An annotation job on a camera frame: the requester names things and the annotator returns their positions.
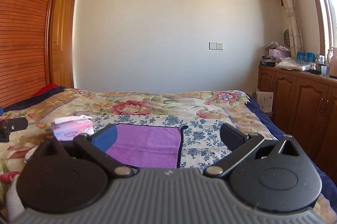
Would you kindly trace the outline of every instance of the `metal screw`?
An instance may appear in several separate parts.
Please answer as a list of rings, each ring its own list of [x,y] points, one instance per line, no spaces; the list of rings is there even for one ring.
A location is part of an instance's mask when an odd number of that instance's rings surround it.
[[[218,175],[223,173],[223,169],[220,166],[210,166],[206,169],[206,172],[211,175]]]
[[[126,167],[126,166],[120,166],[120,167],[115,168],[115,173],[117,175],[129,175],[131,174],[131,172],[132,172],[131,168]]]

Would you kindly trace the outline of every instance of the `floral bedspread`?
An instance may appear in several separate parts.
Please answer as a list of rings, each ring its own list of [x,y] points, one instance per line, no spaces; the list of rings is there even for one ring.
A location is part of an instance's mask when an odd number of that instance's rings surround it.
[[[184,131],[181,167],[203,170],[230,152],[218,134],[224,122],[246,134],[255,132],[273,138],[246,107],[248,101],[244,92],[235,90],[150,94],[67,89],[30,108],[4,113],[0,120],[25,117],[29,125],[26,130],[11,133],[9,143],[0,143],[0,208],[5,208],[5,194],[12,178],[24,168],[25,154],[51,133],[51,122],[56,117],[92,115],[95,131],[109,123],[188,125]],[[330,223],[335,220],[335,214],[322,196],[315,210]]]

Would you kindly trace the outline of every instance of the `dark blue blanket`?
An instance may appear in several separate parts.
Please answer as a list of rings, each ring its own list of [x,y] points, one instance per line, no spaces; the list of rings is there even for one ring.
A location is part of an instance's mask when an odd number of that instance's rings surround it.
[[[267,115],[260,109],[257,101],[251,96],[249,96],[249,98],[250,102],[247,103],[248,109],[257,115],[273,136],[280,139],[284,133],[277,128],[269,117],[267,117]],[[323,173],[315,164],[314,166],[322,179],[322,194],[330,201],[332,209],[337,212],[337,187],[325,173]]]
[[[58,86],[53,89],[50,89],[40,95],[37,95],[32,98],[28,98],[22,101],[19,101],[17,103],[14,103],[10,106],[7,106],[3,109],[4,113],[9,112],[9,111],[15,111],[15,110],[23,110],[29,107],[32,107],[36,104],[39,104],[40,102],[46,100],[47,98],[50,98],[52,95],[64,92],[65,87],[63,86]]]

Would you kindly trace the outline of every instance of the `blue floral sheet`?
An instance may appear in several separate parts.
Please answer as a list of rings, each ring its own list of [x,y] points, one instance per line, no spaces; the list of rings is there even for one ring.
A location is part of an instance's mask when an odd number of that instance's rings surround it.
[[[137,116],[137,115],[92,115],[94,131],[97,132],[108,124],[134,124],[147,126],[183,127],[183,145],[180,168],[206,167],[224,158],[230,151],[220,139],[222,121],[203,118]]]

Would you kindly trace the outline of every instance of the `bottle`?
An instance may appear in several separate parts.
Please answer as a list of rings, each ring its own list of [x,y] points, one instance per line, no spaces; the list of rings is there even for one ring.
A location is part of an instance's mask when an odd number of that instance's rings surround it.
[[[337,47],[333,47],[333,57],[330,60],[330,72],[329,75],[332,78],[337,79]]]

